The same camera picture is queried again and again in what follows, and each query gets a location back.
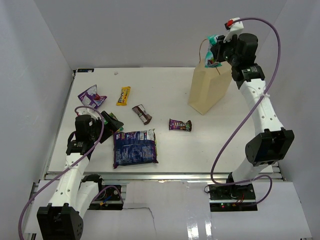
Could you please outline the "teal candy pouch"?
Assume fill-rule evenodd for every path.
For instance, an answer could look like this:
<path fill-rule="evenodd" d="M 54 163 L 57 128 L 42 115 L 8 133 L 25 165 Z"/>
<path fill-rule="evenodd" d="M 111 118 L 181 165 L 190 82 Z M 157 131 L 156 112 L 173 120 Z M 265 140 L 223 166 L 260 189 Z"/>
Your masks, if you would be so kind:
<path fill-rule="evenodd" d="M 215 59 L 215 57 L 211 51 L 211 48 L 217 44 L 218 35 L 216 35 L 216 34 L 210 35 L 207 37 L 207 39 L 209 41 L 209 45 L 208 45 L 207 53 L 205 55 L 204 67 L 205 68 L 221 67 L 222 64 Z"/>

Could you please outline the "large blue purple snack bag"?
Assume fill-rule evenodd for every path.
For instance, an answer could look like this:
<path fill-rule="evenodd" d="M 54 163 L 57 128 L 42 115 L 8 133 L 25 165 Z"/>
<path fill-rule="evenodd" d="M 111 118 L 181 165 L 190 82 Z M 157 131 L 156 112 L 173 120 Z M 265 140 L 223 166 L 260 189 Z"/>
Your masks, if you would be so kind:
<path fill-rule="evenodd" d="M 117 132 L 113 135 L 113 168 L 157 164 L 157 140 L 154 129 Z"/>

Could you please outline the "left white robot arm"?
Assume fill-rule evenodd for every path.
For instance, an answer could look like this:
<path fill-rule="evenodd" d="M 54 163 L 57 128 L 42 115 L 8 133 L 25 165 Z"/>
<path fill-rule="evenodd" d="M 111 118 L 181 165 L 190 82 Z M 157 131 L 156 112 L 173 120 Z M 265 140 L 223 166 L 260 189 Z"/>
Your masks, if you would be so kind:
<path fill-rule="evenodd" d="M 84 175 L 91 154 L 124 124 L 103 111 L 89 108 L 77 114 L 75 131 L 67 140 L 65 167 L 47 206 L 36 214 L 44 240 L 79 240 L 84 215 L 91 202 L 105 196 L 106 187 L 98 174 Z"/>

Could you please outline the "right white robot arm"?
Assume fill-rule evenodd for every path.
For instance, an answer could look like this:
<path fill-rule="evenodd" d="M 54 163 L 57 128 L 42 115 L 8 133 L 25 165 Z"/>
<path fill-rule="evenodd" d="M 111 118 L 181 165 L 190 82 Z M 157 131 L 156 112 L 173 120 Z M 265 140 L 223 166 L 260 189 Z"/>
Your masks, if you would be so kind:
<path fill-rule="evenodd" d="M 255 63 L 258 38 L 251 33 L 234 34 L 225 40 L 224 35 L 216 38 L 211 47 L 213 57 L 219 63 L 231 65 L 232 79 L 243 95 L 252 118 L 255 136 L 245 145 L 245 159 L 231 172 L 226 180 L 226 195 L 236 200 L 244 193 L 249 181 L 267 166 L 282 160 L 295 138 L 294 132 L 285 129 L 278 119 L 268 95 L 265 75 Z"/>

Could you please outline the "tan paper bag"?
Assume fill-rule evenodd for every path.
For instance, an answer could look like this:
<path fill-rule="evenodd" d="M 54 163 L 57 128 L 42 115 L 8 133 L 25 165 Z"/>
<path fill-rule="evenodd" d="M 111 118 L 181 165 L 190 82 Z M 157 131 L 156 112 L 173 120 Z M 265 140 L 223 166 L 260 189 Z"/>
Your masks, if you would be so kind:
<path fill-rule="evenodd" d="M 205 58 L 200 56 L 193 71 L 188 105 L 205 115 L 227 93 L 232 81 L 231 72 L 231 66 L 226 62 L 206 68 Z"/>

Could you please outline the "green snack pouch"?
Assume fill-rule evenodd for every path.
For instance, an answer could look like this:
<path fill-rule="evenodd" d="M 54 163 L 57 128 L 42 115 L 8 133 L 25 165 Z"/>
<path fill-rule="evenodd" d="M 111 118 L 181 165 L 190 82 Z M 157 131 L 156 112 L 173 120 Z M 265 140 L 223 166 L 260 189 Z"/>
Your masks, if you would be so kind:
<path fill-rule="evenodd" d="M 107 125 L 113 129 L 114 133 L 120 132 L 123 130 L 124 123 L 119 121 L 112 112 L 108 113 L 107 117 L 108 117 L 108 119 L 106 120 Z"/>

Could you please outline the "yellow M&M packet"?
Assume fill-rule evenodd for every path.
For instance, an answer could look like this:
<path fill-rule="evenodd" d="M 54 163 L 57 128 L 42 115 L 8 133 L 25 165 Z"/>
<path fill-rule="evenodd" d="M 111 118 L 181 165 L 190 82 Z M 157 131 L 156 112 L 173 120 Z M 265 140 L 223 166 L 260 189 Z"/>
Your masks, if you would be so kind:
<path fill-rule="evenodd" d="M 125 86 L 121 88 L 121 93 L 120 93 L 120 97 L 116 102 L 117 106 L 126 106 L 128 103 L 128 97 L 130 95 L 131 92 L 131 87 L 130 86 Z"/>

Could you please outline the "purple white snack pouch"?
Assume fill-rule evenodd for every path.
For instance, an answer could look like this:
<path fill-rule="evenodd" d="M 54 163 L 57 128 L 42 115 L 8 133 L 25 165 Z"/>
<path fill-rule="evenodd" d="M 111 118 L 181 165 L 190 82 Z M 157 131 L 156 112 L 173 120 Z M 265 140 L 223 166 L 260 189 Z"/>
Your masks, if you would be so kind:
<path fill-rule="evenodd" d="M 80 93 L 77 97 L 84 106 L 94 109 L 98 109 L 107 99 L 107 96 L 98 94 L 96 84 Z"/>

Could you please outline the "brown chocolate bar wrapper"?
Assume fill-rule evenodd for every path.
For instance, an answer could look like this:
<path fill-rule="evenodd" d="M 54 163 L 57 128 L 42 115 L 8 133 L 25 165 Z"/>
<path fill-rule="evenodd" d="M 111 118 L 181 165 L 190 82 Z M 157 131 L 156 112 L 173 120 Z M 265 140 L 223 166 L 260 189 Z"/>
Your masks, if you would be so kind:
<path fill-rule="evenodd" d="M 132 110 L 139 116 L 144 125 L 150 123 L 152 116 L 149 115 L 142 104 L 136 105 Z"/>

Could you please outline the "purple M&M packet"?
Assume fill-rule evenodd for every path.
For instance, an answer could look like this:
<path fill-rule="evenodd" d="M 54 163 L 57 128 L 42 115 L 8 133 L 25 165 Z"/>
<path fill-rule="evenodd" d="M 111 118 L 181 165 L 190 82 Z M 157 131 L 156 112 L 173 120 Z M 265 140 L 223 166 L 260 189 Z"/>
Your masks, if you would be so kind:
<path fill-rule="evenodd" d="M 191 132 L 192 131 L 192 122 L 190 120 L 183 122 L 180 120 L 169 120 L 169 127 L 168 129 L 170 131 L 186 131 Z"/>

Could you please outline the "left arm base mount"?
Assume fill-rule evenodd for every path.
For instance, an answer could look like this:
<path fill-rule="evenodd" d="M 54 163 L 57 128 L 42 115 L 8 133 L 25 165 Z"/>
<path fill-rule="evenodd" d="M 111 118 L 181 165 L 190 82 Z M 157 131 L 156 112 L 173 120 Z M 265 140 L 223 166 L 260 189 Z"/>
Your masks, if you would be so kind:
<path fill-rule="evenodd" d="M 101 211 L 121 211 L 123 209 L 122 199 L 124 199 L 123 187 L 121 185 L 114 185 L 110 187 L 105 185 L 104 180 L 98 174 L 86 175 L 82 182 L 95 182 L 98 184 L 98 192 L 102 191 L 99 196 L 90 204 L 89 210 L 101 210 Z"/>

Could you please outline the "aluminium table frame rail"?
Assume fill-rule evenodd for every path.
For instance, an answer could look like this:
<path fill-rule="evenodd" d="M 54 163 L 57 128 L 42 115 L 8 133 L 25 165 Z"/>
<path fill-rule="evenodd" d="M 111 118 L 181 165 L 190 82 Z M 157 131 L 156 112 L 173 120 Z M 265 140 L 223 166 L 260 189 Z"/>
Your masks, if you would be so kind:
<path fill-rule="evenodd" d="M 84 173 L 84 175 L 97 174 L 106 181 L 202 181 L 211 182 L 209 173 Z M 282 181 L 283 176 L 278 172 L 262 173 L 269 175 L 273 180 Z M 217 182 L 225 183 L 228 173 L 214 174 L 213 178 Z M 58 173 L 48 173 L 45 180 L 52 180 Z"/>

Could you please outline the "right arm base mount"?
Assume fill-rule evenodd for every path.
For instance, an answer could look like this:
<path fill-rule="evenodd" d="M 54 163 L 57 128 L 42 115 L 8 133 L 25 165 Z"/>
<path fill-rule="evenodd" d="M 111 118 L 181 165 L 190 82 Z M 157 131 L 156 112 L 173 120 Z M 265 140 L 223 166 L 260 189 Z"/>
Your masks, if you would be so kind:
<path fill-rule="evenodd" d="M 255 212 L 258 210 L 256 195 L 252 184 L 204 187 L 209 196 L 210 211 L 222 212 Z"/>

